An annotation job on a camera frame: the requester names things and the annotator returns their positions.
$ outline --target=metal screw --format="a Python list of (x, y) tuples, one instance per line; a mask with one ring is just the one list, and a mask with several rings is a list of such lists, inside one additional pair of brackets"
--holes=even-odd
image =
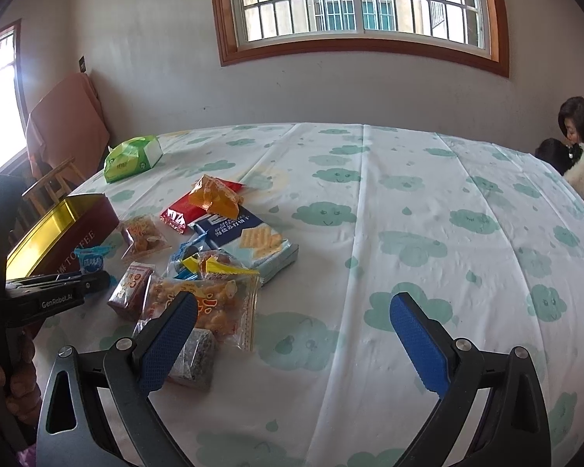
[(127, 349), (132, 348), (132, 339), (129, 337), (123, 337), (123, 339), (119, 339), (117, 344), (115, 344), (119, 351), (125, 351)]
[(460, 351), (469, 351), (471, 349), (471, 342), (467, 339), (457, 339), (456, 348)]
[(72, 346), (63, 346), (59, 351), (58, 351), (58, 356), (60, 356), (61, 358), (67, 358), (68, 356), (70, 356), (73, 353), (73, 348)]
[(515, 356), (517, 358), (528, 358), (528, 350), (521, 346), (517, 346), (517, 348), (515, 348)]

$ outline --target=blue gripper pad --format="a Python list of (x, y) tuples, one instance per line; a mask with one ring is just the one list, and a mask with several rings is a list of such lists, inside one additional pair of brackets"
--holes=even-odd
[(197, 322), (197, 300), (187, 293), (175, 313), (167, 320), (141, 359), (139, 388), (147, 396), (162, 388), (173, 363)]
[(389, 319), (424, 386), (442, 399), (450, 386), (448, 361), (400, 294), (392, 298)]

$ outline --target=woman's hair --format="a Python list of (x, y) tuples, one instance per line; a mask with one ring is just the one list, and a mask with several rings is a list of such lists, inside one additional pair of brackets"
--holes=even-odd
[(558, 112), (558, 126), (561, 127), (564, 136), (567, 136), (567, 127), (564, 120), (567, 118), (573, 119), (575, 129), (580, 140), (584, 143), (584, 98), (581, 96), (574, 96), (569, 98), (561, 105), (561, 110)]
[(579, 144), (567, 147), (558, 139), (547, 139), (540, 143), (534, 151), (534, 156), (549, 163), (561, 176), (564, 176), (565, 172), (582, 157), (582, 148)]

